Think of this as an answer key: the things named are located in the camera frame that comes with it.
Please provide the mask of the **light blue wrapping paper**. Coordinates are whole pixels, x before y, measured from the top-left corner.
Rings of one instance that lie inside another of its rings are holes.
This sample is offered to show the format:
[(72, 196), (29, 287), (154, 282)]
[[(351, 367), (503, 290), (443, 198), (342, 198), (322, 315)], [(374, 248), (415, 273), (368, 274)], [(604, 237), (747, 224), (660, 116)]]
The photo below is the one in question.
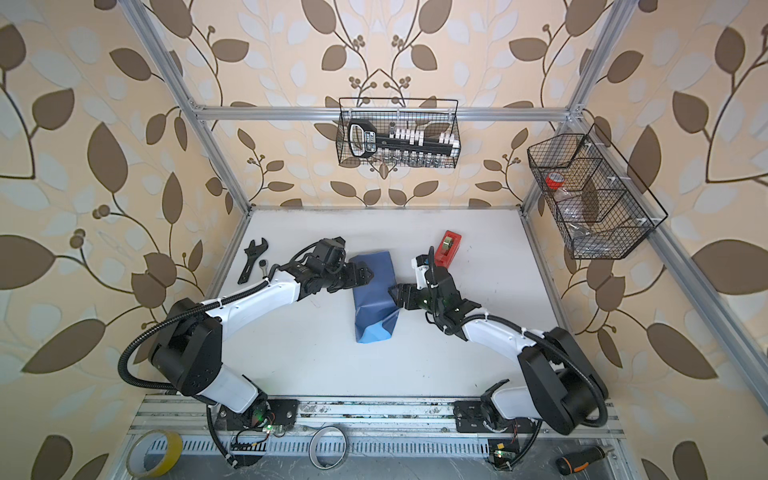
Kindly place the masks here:
[(400, 309), (389, 294), (396, 285), (395, 271), (388, 251), (362, 254), (352, 258), (364, 263), (373, 276), (367, 285), (355, 287), (355, 335), (361, 344), (388, 340), (392, 337)]

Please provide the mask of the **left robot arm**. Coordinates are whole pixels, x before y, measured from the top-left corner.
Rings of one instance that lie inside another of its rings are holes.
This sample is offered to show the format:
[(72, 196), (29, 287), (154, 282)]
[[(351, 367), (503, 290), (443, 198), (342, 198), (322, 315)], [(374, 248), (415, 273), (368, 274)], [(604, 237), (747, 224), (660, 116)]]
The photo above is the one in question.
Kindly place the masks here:
[(251, 413), (266, 394), (222, 360), (226, 340), (260, 317), (322, 290), (368, 285), (373, 271), (346, 258), (345, 240), (324, 238), (275, 265), (260, 283), (201, 303), (183, 301), (177, 313), (131, 341), (117, 364), (127, 384), (175, 390), (208, 406)]

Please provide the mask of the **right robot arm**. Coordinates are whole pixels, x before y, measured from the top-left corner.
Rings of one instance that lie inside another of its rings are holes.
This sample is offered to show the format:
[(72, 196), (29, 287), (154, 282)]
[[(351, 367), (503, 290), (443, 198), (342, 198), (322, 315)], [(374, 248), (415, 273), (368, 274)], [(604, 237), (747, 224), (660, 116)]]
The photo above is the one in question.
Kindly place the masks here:
[(418, 267), (416, 278), (389, 289), (397, 307), (422, 310), (445, 335), (485, 346), (519, 365), (522, 386), (503, 379), (481, 395), (487, 429), (503, 432), (518, 418), (541, 421), (562, 435), (579, 426), (607, 424), (607, 387), (568, 331), (531, 330), (490, 313), (463, 297), (443, 267)]

